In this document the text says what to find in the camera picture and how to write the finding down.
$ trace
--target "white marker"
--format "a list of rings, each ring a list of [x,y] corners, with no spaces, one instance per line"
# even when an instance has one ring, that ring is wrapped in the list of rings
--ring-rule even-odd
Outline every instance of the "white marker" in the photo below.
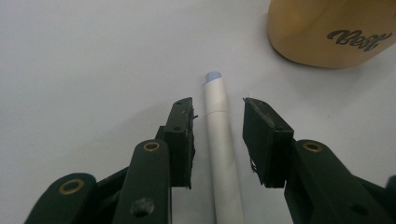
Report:
[[[243,224],[228,102],[219,72],[206,75],[205,104],[217,224]]]

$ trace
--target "logo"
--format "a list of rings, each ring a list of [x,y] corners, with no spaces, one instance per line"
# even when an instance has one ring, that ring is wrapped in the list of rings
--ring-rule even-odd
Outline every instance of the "logo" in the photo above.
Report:
[[[385,40],[392,36],[390,34],[382,34],[382,35],[371,35],[366,37],[362,34],[361,30],[356,30],[350,32],[348,30],[338,30],[333,31],[327,35],[329,39],[335,39],[335,44],[339,45],[349,45],[352,47],[357,47],[358,49],[362,49],[363,51],[369,51],[377,47],[382,40]]]

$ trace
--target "white pen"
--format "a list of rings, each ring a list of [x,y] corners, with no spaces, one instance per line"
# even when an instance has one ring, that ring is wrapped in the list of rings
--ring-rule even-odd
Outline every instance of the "white pen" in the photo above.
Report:
[[[219,72],[206,75],[205,104],[216,220],[218,224],[243,224],[228,102]]]

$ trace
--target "tabletop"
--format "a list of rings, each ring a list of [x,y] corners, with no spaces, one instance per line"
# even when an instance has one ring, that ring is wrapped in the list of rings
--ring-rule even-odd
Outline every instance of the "tabletop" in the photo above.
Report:
[[[173,189],[173,223],[216,223],[205,74],[220,71],[245,222],[292,223],[242,139],[244,97],[270,104],[295,139],[326,144],[379,186],[396,174],[396,48],[347,69],[292,63],[266,32],[269,0],[2,1],[0,218],[22,223],[56,179],[101,180],[153,138],[172,103],[192,97],[192,189]]]

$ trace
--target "blue tip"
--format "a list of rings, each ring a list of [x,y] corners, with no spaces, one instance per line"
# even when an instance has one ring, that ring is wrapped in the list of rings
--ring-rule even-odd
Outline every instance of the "blue tip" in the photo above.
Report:
[[[206,83],[208,83],[210,81],[213,81],[213,80],[215,80],[217,78],[220,78],[220,77],[221,77],[221,73],[218,72],[218,71],[209,72],[208,74],[206,74],[206,77],[205,77]]]

